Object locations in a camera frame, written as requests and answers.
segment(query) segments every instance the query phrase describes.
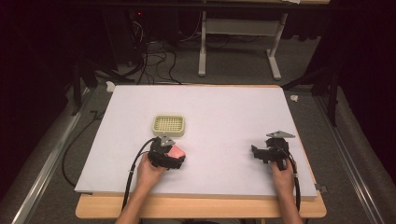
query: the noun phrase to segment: white tabletop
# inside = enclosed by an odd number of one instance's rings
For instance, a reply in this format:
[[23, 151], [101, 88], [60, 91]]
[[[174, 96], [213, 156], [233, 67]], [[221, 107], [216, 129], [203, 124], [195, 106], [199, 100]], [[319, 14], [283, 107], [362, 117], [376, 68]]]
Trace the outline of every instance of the white tabletop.
[[302, 196], [318, 196], [285, 95], [276, 86], [117, 86], [75, 191], [124, 192], [128, 170], [153, 137], [159, 114], [185, 118], [184, 136], [173, 139], [187, 158], [179, 170], [165, 173], [153, 193], [275, 196], [271, 168], [253, 158], [251, 145], [266, 148], [266, 135], [280, 130], [296, 135], [286, 140]]

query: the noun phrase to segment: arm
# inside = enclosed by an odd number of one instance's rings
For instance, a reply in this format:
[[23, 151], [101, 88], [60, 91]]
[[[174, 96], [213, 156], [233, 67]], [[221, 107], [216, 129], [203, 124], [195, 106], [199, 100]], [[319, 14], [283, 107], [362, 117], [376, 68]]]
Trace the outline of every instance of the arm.
[[274, 161], [271, 162], [271, 167], [283, 223], [303, 224], [293, 197], [294, 180], [290, 161], [287, 160], [287, 168], [284, 171], [279, 171]]
[[139, 166], [137, 167], [137, 184], [134, 192], [131, 193], [128, 203], [122, 210], [116, 224], [139, 223], [140, 209], [149, 196], [151, 189], [158, 183], [161, 176], [166, 171], [163, 167], [154, 167], [148, 159], [148, 155], [144, 154]]

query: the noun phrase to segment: pink object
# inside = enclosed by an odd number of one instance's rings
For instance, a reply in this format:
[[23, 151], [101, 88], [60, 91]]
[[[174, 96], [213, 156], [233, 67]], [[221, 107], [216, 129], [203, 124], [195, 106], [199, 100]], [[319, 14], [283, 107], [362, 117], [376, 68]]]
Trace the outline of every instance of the pink object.
[[182, 156], [185, 156], [186, 153], [184, 153], [183, 150], [181, 150], [179, 147], [177, 146], [172, 146], [172, 148], [169, 150], [169, 152], [167, 153], [168, 157], [172, 157], [172, 158], [180, 158]]

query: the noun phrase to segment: perforated basket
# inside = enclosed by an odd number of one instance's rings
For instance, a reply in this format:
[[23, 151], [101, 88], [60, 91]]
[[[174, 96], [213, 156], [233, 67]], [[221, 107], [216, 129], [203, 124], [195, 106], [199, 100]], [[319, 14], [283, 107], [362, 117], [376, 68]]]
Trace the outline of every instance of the perforated basket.
[[159, 115], [152, 124], [155, 136], [181, 137], [184, 134], [184, 118], [176, 115]]

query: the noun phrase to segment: metal bar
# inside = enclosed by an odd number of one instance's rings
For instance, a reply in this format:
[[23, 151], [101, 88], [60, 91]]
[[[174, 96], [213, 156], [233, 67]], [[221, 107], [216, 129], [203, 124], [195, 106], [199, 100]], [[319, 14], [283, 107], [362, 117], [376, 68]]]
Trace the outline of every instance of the metal bar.
[[359, 173], [359, 170], [356, 168], [355, 162], [353, 161], [352, 157], [349, 155], [349, 152], [347, 150], [347, 147], [341, 137], [341, 134], [338, 132], [336, 127], [332, 126], [331, 121], [328, 119], [327, 112], [326, 112], [326, 105], [323, 102], [323, 99], [320, 96], [314, 97], [314, 100], [323, 115], [323, 118], [325, 118], [326, 123], [329, 127], [329, 129], [332, 132], [332, 137], [334, 138], [337, 147], [338, 147], [338, 153], [341, 158], [341, 162], [343, 163], [344, 167], [346, 168], [346, 173], [349, 176], [349, 179], [353, 185], [353, 188], [356, 191], [356, 194], [358, 198], [361, 201], [361, 205], [367, 215], [367, 217], [370, 219], [370, 222], [373, 224], [377, 223], [383, 223], [385, 224], [383, 218], [381, 217], [381, 214], [379, 213], [375, 202], [373, 201], [373, 198], [371, 196], [370, 190], [367, 189], [366, 184], [364, 183], [363, 179], [361, 178], [361, 174]]
[[61, 3], [66, 7], [135, 7], [141, 9], [191, 9], [200, 11], [211, 10], [255, 10], [255, 11], [271, 11], [271, 12], [296, 12], [296, 11], [312, 11], [331, 12], [331, 13], [351, 13], [351, 12], [367, 12], [368, 8], [363, 7], [329, 7], [328, 4], [287, 4], [287, 3], [142, 3], [142, 2], [81, 2], [66, 1]]
[[201, 50], [199, 52], [198, 76], [204, 77], [206, 74], [206, 11], [202, 12], [201, 25]]
[[288, 18], [288, 13], [283, 13], [280, 18], [279, 24], [276, 28], [274, 45], [270, 50], [269, 57], [275, 57], [277, 46], [279, 45], [280, 37], [282, 36], [283, 29], [285, 28], [286, 19]]
[[[84, 108], [85, 104], [87, 104], [88, 100], [91, 98], [93, 91], [89, 91], [88, 88], [85, 89], [85, 99], [81, 105], [81, 110]], [[41, 169], [40, 173], [35, 180], [35, 183], [31, 187], [29, 193], [27, 194], [25, 200], [23, 201], [20, 210], [18, 211], [17, 215], [14, 217], [12, 224], [23, 224], [28, 223], [30, 217], [32, 216], [35, 208], [37, 207], [41, 196], [44, 194], [47, 185], [50, 183], [50, 180], [53, 176], [53, 173], [56, 170], [56, 167], [59, 161], [64, 154], [67, 138], [69, 137], [70, 133], [75, 128], [81, 113], [78, 113], [71, 119], [69, 125], [67, 126], [66, 130], [64, 131], [63, 136], [56, 144], [55, 148], [49, 154], [46, 162], [44, 163], [43, 168]]]

